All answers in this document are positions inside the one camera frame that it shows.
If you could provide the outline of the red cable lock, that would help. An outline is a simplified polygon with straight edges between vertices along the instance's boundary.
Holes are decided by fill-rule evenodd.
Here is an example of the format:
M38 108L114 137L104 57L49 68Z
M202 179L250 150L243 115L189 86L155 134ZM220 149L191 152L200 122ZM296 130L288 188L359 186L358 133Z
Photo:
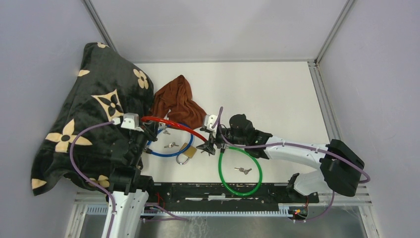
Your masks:
M207 142L207 139L204 136L202 136L198 132L194 131L193 129L191 129L191 128L187 127L187 126L184 126L184 125L182 125L180 123L177 123L177 122L168 120L168 119L162 119L162 118L152 117L152 116L145 116L145 117L142 117L141 118L141 121L142 122L154 121L154 122L164 123L166 125L170 125L170 126L173 126L173 127L177 128L177 129L186 131L186 132L190 133L191 135L199 138L203 142Z

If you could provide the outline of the blue lock key bunch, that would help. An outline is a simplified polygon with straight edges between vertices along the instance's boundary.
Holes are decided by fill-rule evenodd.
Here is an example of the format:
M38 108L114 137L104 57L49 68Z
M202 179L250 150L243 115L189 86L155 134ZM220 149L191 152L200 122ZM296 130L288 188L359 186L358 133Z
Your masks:
M164 148L172 148L172 147L179 147L179 145L176 144L175 142L171 142L164 146Z

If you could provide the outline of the large brass padlock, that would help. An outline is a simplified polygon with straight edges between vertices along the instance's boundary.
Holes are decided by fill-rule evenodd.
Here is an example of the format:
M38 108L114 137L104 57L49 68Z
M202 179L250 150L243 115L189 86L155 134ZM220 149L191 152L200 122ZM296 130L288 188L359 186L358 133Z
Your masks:
M175 160L176 160L177 164L185 165L196 154L197 148L189 145L188 143L184 143L182 145L181 149L179 150L179 152L181 152L181 154L177 155Z

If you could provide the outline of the blue cable lock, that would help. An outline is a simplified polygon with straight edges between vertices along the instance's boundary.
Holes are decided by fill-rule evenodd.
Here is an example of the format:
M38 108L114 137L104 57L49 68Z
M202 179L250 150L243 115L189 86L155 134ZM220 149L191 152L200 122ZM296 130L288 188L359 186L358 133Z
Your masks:
M160 134L161 132L163 132L163 130L165 130L166 128L167 128L167 126L165 126L165 127L160 127L160 128L158 129L157 134L159 135L159 134ZM193 141L194 141L194 136L190 134L190 139L189 139L188 144L192 146ZM148 141L148 142L147 142L147 144L146 144L146 149L145 149L145 152L146 152L147 154L155 155L155 156L158 156L158 157L164 157L164 158L176 157L177 155L181 154L181 152L179 152L179 151L177 151L177 152L175 152L175 153L170 153L170 154L162 154L162 153L154 152L152 149L150 149L150 148L149 148L149 147L150 147L150 145L151 145L151 143L152 143L152 141Z

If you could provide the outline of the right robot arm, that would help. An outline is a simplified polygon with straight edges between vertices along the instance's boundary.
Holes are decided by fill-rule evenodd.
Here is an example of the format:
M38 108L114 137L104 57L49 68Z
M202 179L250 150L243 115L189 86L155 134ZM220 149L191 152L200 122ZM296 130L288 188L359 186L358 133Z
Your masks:
M245 114L232 116L227 128L218 123L216 115L205 117L201 130L207 132L209 138L197 147L199 150L214 155L216 149L232 146L255 158L284 160L314 169L292 176L286 188L286 196L292 202L299 202L315 192L333 191L354 197L359 184L364 182L364 161L341 140L332 139L327 144L287 141L255 129Z

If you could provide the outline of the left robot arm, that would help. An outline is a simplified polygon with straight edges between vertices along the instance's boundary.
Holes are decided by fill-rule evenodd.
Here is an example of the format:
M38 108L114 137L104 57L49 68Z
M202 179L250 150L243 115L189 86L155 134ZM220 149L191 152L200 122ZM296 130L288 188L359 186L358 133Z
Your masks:
M141 174L141 155L147 142L157 139L158 123L146 122L140 129L130 131L128 139L117 140L110 147L113 167L104 238L133 238L146 202L156 195L153 178Z

